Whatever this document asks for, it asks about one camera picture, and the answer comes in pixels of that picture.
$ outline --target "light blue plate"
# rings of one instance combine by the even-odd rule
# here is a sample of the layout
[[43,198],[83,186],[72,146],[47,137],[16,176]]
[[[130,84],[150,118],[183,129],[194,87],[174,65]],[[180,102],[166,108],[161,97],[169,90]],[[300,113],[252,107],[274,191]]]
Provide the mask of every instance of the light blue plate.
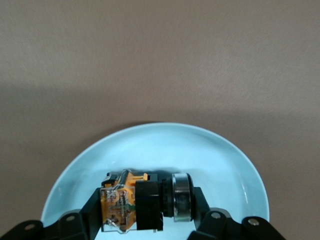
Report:
[[[43,209],[45,226],[65,212],[81,209],[106,173],[136,169],[189,173],[210,207],[226,209],[241,222],[247,216],[269,221],[264,184],[247,156],[223,137],[179,123],[149,123],[111,134],[82,152],[54,184]],[[186,240],[193,222],[164,217],[163,231],[99,232],[103,239]]]

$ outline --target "table surface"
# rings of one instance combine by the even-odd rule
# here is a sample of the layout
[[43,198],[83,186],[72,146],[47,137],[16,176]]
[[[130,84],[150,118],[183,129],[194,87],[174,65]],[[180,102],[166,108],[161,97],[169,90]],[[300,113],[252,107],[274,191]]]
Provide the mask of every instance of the table surface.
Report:
[[209,129],[288,240],[320,236],[320,3],[1,1],[0,235],[39,219],[86,147],[149,122]]

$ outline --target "screw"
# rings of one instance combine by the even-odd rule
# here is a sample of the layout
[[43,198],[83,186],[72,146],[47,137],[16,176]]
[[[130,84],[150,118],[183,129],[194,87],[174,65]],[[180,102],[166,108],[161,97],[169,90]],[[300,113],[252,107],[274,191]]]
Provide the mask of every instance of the screw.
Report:
[[24,230],[28,231],[28,230],[30,230],[30,229],[33,229],[35,226],[36,226],[36,225],[34,225],[34,224],[29,224],[29,225],[27,225],[27,226],[24,227]]
[[66,221],[67,221],[67,222],[70,222],[70,221],[72,221],[73,219],[75,219],[75,216],[71,215],[71,216],[68,216],[68,217],[66,218]]
[[258,225],[259,225],[258,220],[255,219],[255,218],[250,218],[250,219],[248,220],[248,222],[249,222],[251,225],[253,225],[253,226],[258,226]]
[[211,213],[211,217],[213,217],[214,219],[219,219],[221,218],[221,215],[218,212],[214,211],[213,213]]

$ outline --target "brown surface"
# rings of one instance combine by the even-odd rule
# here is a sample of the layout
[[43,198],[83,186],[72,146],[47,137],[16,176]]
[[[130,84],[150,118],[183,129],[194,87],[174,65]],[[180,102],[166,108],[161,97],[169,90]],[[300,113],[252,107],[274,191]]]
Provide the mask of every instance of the brown surface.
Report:
[[271,223],[320,236],[319,1],[1,1],[0,235],[39,219],[63,169],[128,126],[240,147]]

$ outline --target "round plate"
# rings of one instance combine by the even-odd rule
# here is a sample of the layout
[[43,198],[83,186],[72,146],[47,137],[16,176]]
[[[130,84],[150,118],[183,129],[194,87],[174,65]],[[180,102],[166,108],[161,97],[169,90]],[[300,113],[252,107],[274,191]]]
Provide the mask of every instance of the round plate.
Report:
[[[45,226],[65,212],[81,209],[108,172],[134,169],[189,173],[212,208],[226,209],[241,222],[247,216],[269,221],[264,184],[247,156],[225,138],[200,127],[149,123],[111,134],[82,152],[54,184],[43,209]],[[163,218],[163,231],[99,232],[102,239],[186,240],[193,222]]]

